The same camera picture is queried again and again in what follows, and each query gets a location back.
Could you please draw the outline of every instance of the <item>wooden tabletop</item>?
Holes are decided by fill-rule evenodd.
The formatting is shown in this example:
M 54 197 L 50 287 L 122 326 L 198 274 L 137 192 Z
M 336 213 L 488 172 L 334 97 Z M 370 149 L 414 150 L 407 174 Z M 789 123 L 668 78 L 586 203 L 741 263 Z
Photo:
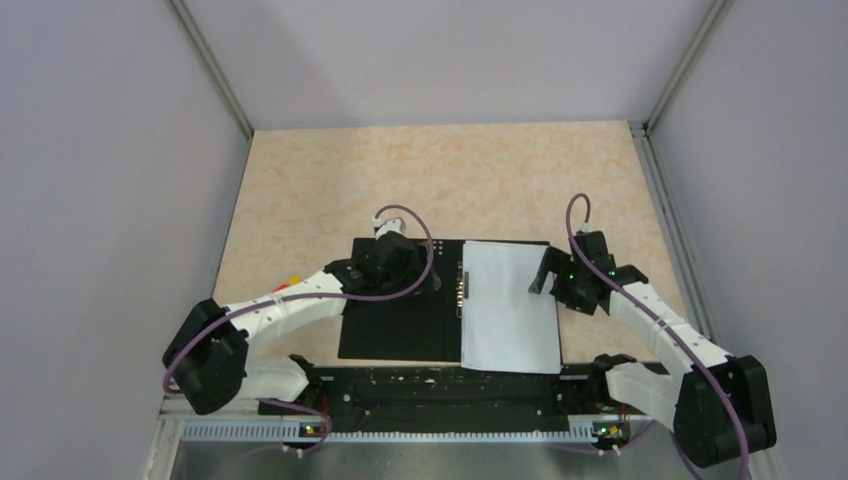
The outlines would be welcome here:
M 683 302 L 625 122 L 528 123 L 259 131 L 247 162 L 214 298 L 270 292 L 350 255 L 371 236 L 385 204 L 417 211 L 438 238 L 548 240 L 564 250 L 565 206 L 592 198 L 619 264 L 639 267 L 667 303 Z M 583 209 L 575 211 L 582 219 Z M 410 236 L 422 235 L 408 219 Z M 559 309 L 563 359 L 601 353 L 652 360 L 627 327 Z M 410 362 L 342 360 L 341 317 L 291 332 L 265 355 L 298 353 L 318 365 Z

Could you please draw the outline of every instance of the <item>sheet of paper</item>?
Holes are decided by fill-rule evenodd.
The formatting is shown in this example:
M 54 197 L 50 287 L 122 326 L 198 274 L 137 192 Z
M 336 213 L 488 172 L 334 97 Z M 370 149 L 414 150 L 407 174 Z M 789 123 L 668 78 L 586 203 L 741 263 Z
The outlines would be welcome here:
M 545 254 L 543 245 L 465 242 L 462 269 L 462 366 L 474 370 L 559 373 L 556 301 L 527 292 Z

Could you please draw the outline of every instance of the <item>gray wall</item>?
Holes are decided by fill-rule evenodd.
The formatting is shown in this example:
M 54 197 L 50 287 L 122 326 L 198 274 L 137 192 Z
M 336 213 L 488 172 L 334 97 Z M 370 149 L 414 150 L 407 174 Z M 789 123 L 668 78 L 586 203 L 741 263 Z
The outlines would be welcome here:
M 722 341 L 792 478 L 845 478 L 848 2 L 738 1 L 657 133 Z
M 141 472 L 238 132 L 164 2 L 0 4 L 0 476 Z
M 710 5 L 186 3 L 259 129 L 641 120 Z

